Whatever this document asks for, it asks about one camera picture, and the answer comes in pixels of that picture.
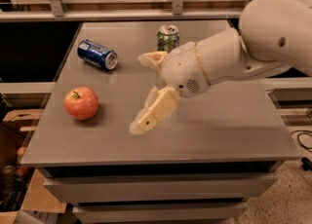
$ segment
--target apple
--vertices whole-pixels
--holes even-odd
[[[65,96],[63,104],[66,112],[72,117],[87,120],[98,111],[98,96],[88,87],[75,88]]]

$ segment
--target metal drawer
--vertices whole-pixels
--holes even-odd
[[[125,223],[145,221],[191,221],[218,223],[220,219],[238,217],[247,209],[240,203],[199,203],[165,205],[105,205],[74,207],[73,213],[82,223]]]
[[[68,177],[45,180],[60,201],[107,203],[257,197],[277,180],[275,173]]]

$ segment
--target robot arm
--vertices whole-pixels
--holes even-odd
[[[162,101],[162,107],[159,100],[149,102],[131,132],[149,131],[177,108],[180,97],[205,93],[217,83],[266,78],[291,67],[312,76],[312,11],[306,6],[296,0],[253,0],[241,14],[239,29],[186,43],[169,54],[142,55],[141,63],[158,70],[170,89],[157,92],[159,98],[168,93],[166,98],[174,101]]]

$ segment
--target table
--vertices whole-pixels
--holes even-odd
[[[156,50],[164,21],[85,22],[74,40],[25,166],[39,168],[45,186],[72,203],[83,223],[224,221],[239,216],[275,181],[274,171],[300,152],[260,81],[226,82],[183,99],[154,130],[135,136],[129,124],[151,88],[164,86],[137,56]],[[171,21],[180,44],[229,26],[226,20]],[[113,49],[118,67],[104,72],[77,56],[85,38]],[[99,111],[80,122],[63,109],[67,92],[93,88]]]

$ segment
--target blue can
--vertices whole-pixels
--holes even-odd
[[[80,58],[101,69],[112,70],[118,63],[118,56],[113,50],[87,39],[79,43],[77,53]]]

